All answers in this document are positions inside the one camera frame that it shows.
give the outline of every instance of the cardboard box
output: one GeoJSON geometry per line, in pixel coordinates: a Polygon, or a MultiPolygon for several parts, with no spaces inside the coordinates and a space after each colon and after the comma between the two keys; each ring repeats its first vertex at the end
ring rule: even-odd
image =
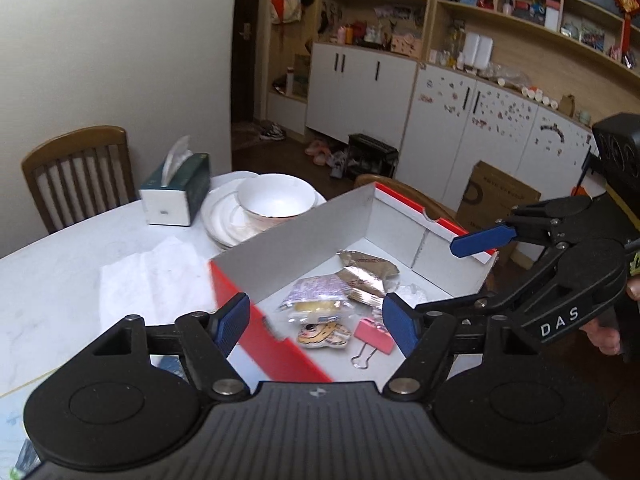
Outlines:
{"type": "MultiPolygon", "coordinates": [[[[242,291],[252,300],[251,319],[240,346],[273,381],[375,381],[382,387],[404,360],[396,347],[376,352],[366,370],[351,365],[362,341],[346,348],[302,349],[295,342],[300,325],[278,307],[302,277],[337,272],[336,251],[355,250],[392,261],[401,285],[422,288],[428,301],[476,293],[496,259],[495,251],[457,258],[450,241],[465,232],[446,220],[433,221],[404,196],[369,184],[277,225],[210,261],[218,304],[242,291]]],[[[362,307],[361,316],[370,314],[362,307]]],[[[354,330],[359,317],[341,322],[354,330]]],[[[473,362],[473,356],[462,356],[473,362]]]]}
{"type": "Polygon", "coordinates": [[[148,224],[189,226],[209,192],[209,153],[194,153],[162,187],[164,162],[140,186],[148,224]]]}
{"type": "MultiPolygon", "coordinates": [[[[540,193],[482,160],[476,164],[466,185],[456,221],[469,232],[492,227],[505,218],[515,205],[533,204],[540,193]]],[[[500,249],[500,264],[505,264],[517,243],[500,249]]]]}

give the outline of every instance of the blue gripper pad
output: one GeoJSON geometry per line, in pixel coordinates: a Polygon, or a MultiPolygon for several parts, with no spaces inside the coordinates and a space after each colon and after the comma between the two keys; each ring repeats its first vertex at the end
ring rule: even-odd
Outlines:
{"type": "Polygon", "coordinates": [[[503,247],[516,236],[517,232],[513,227],[498,225],[491,229],[453,238],[449,249],[454,256],[464,258],[496,247],[503,247]]]}
{"type": "Polygon", "coordinates": [[[249,325],[250,312],[249,297],[239,292],[212,314],[212,318],[218,322],[213,343],[225,357],[229,356],[244,329],[249,325]]]}
{"type": "Polygon", "coordinates": [[[382,302],[382,321],[398,348],[407,357],[420,341],[418,329],[422,315],[390,292],[382,302]]]}

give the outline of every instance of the sticker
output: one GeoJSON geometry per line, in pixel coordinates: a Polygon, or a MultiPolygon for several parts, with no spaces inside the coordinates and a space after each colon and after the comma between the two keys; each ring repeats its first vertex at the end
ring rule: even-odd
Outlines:
{"type": "Polygon", "coordinates": [[[636,253],[633,261],[631,262],[631,268],[629,269],[632,276],[640,274],[640,251],[636,253]]]}

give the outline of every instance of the black box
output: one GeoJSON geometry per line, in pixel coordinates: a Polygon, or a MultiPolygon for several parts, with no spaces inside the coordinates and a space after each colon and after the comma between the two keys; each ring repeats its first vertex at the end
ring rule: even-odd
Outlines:
{"type": "Polygon", "coordinates": [[[398,165],[398,150],[365,134],[351,134],[344,175],[355,179],[372,173],[392,178],[398,165]]]}

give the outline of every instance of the pink binder clip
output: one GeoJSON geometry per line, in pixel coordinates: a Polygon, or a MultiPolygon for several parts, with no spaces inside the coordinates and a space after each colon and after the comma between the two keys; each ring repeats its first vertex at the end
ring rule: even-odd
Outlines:
{"type": "Polygon", "coordinates": [[[369,368],[369,360],[378,350],[389,355],[396,344],[389,330],[387,330],[382,323],[370,317],[363,317],[360,320],[353,336],[364,341],[360,353],[351,358],[351,364],[361,370],[369,368]],[[373,351],[365,359],[364,364],[360,364],[358,360],[362,357],[362,353],[367,345],[371,346],[373,351]]]}

